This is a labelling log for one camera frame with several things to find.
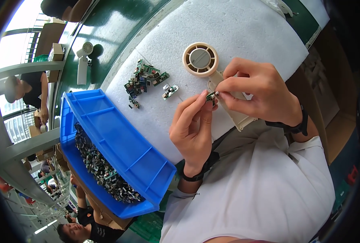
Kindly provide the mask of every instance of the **wrist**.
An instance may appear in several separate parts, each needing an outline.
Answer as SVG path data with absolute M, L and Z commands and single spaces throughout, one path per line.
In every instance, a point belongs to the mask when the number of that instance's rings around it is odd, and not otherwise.
M 293 113 L 290 115 L 290 117 L 287 119 L 287 121 L 284 122 L 284 124 L 286 124 L 290 127 L 296 127 L 297 125 L 302 123 L 303 114 L 302 114 L 302 109 L 301 109 L 298 98 L 294 95 L 292 95 L 292 96 L 294 97 L 294 105 L 292 108 Z
M 185 165 L 184 165 L 184 175 L 186 177 L 194 177 L 196 176 L 197 174 L 199 174 L 201 171 L 202 171 L 202 167 L 192 167 L 192 166 L 189 166 L 189 164 L 187 164 L 187 162 L 185 162 Z

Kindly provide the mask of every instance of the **pile of circuit boards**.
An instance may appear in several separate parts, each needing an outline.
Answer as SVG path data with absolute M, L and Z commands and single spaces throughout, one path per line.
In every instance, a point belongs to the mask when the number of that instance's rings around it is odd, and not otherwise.
M 94 175 L 97 184 L 103 186 L 117 201 L 124 203 L 143 201 L 144 198 L 117 173 L 99 152 L 81 125 L 76 123 L 75 128 L 76 148 L 80 151 L 85 167 Z
M 134 99 L 142 93 L 148 92 L 150 83 L 157 86 L 169 78 L 169 74 L 164 72 L 160 74 L 160 70 L 151 65 L 142 63 L 142 59 L 137 62 L 137 67 L 134 69 L 133 75 L 130 80 L 124 85 L 126 92 L 129 94 L 129 107 L 131 109 L 140 108 L 140 104 Z

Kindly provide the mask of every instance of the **green crate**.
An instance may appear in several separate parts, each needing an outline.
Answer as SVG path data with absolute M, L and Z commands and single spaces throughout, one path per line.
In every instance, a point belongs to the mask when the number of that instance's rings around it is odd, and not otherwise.
M 163 219 L 154 212 L 138 216 L 138 220 L 129 227 L 149 242 L 160 241 L 162 228 Z
M 40 56 L 36 56 L 34 59 L 33 59 L 33 62 L 39 62 L 39 61 L 48 61 L 48 57 L 49 55 L 47 54 L 43 54 L 43 55 L 40 55 Z

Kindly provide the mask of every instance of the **hand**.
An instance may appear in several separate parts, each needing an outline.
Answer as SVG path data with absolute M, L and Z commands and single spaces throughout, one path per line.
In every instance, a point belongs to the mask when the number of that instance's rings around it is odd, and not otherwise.
M 219 92 L 218 99 L 223 99 L 230 110 L 291 127 L 302 122 L 299 100 L 289 92 L 272 64 L 234 58 L 223 78 L 215 90 Z M 232 91 L 253 94 L 253 97 L 236 99 L 229 93 Z
M 79 182 L 76 180 L 76 178 L 75 178 L 75 176 L 73 175 L 73 174 L 71 174 L 71 178 L 70 178 L 70 183 L 72 184 L 72 185 L 75 185 L 75 186 L 80 186 L 79 185 Z
M 185 159 L 187 177 L 199 174 L 211 153 L 212 111 L 218 105 L 213 107 L 212 101 L 206 102 L 207 95 L 204 90 L 180 103 L 169 128 L 169 138 Z
M 41 107 L 40 110 L 40 119 L 41 119 L 41 123 L 42 125 L 46 125 L 46 123 L 48 122 L 48 118 L 49 118 L 49 112 L 48 112 L 48 108 L 45 107 Z

